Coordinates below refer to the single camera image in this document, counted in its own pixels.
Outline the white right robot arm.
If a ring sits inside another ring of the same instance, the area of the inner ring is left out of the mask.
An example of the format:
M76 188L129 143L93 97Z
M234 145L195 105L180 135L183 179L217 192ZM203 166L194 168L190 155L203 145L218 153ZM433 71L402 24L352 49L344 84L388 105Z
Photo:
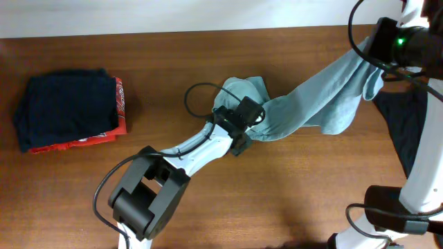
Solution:
M407 177L403 187L373 185L363 215L333 234L328 248L395 248L410 234L442 242L442 2L405 1L400 21L383 17L356 53L405 93L382 93L375 104Z

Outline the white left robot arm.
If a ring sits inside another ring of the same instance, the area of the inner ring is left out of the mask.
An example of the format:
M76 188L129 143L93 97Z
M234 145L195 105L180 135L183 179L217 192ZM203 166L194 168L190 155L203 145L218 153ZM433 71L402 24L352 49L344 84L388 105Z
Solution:
M252 122L215 115L203 129L175 147L145 147L125 160L129 165L108 198L120 234L119 248L150 248L176 211L190 178L203 166L239 155L251 144Z

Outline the light blue t-shirt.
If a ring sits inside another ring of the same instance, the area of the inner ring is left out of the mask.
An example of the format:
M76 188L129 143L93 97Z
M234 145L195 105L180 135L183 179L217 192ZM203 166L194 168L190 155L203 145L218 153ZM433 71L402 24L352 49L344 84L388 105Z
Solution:
M247 134L253 140L271 142L302 127L320 127L326 135L342 133L353 122L360 101L371 101L378 94L382 73L350 50L290 93L274 99L260 76L230 77L223 87L264 107L264 121Z

